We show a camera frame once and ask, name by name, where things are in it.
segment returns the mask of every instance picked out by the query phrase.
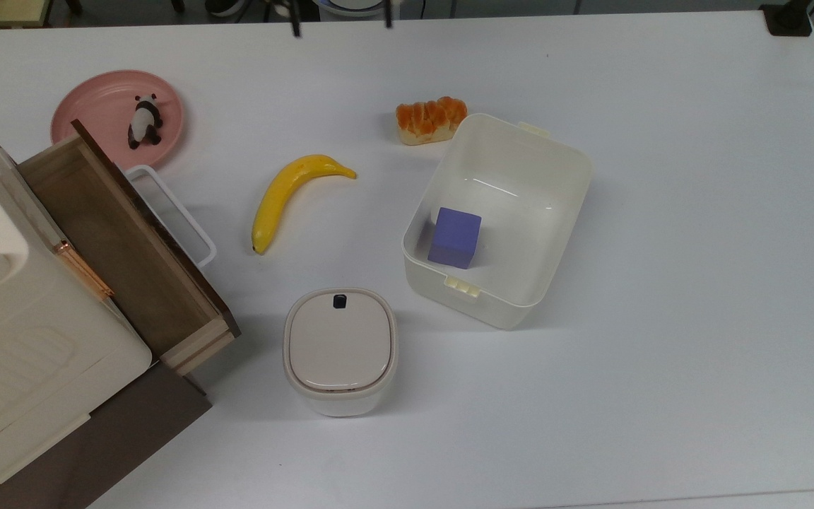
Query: banana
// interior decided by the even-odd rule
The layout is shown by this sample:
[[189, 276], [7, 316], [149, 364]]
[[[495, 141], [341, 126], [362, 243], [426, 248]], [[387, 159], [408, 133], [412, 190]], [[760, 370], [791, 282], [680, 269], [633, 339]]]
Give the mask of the banana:
[[321, 154], [298, 158], [282, 168], [266, 189], [262, 202], [259, 203], [259, 210], [253, 218], [253, 251], [262, 255], [269, 247], [278, 229], [281, 212], [291, 194], [313, 178], [329, 175], [356, 178], [356, 173], [351, 168], [345, 168], [335, 159]]

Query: open drawer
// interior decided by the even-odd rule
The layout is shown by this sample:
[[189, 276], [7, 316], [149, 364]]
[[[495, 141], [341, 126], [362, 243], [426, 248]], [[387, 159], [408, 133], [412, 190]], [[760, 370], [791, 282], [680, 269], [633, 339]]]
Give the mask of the open drawer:
[[240, 329], [122, 171], [72, 125], [77, 135], [17, 171], [154, 356], [187, 374]]

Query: white plastic bin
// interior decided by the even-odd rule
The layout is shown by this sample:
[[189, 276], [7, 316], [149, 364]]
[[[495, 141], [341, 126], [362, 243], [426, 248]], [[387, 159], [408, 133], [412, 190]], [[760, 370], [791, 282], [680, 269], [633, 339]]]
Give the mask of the white plastic bin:
[[[319, 20], [320, 21], [378, 21], [385, 19], [384, 6], [381, 0], [371, 6], [363, 8], [351, 8], [343, 6], [359, 7], [364, 4], [356, 0], [350, 2], [346, 0], [339, 0], [340, 3], [333, 3], [331, 0], [313, 0], [313, 3], [319, 7]], [[401, 2], [393, 0], [391, 3], [391, 19], [398, 20], [401, 12]]]
[[320, 414], [369, 412], [397, 369], [394, 312], [362, 288], [308, 293], [288, 313], [282, 357], [291, 387]]
[[[403, 238], [407, 281], [421, 296], [513, 329], [545, 296], [592, 177], [585, 154], [542, 129], [466, 117]], [[427, 260], [440, 207], [482, 217], [466, 269]]]

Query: bread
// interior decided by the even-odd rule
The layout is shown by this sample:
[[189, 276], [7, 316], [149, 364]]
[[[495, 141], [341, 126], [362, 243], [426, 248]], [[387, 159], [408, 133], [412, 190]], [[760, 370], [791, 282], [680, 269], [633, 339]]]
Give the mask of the bread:
[[401, 104], [394, 113], [401, 143], [421, 145], [451, 139], [466, 118], [466, 104], [446, 96], [428, 103]]

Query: purple cube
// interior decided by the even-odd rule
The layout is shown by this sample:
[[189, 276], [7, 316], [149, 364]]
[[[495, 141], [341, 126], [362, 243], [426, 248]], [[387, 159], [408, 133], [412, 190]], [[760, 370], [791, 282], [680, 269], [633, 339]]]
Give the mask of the purple cube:
[[481, 223], [482, 217], [472, 213], [445, 207], [439, 209], [439, 219], [436, 221], [432, 247], [429, 249], [429, 261], [459, 269], [469, 268], [469, 262], [476, 253]]

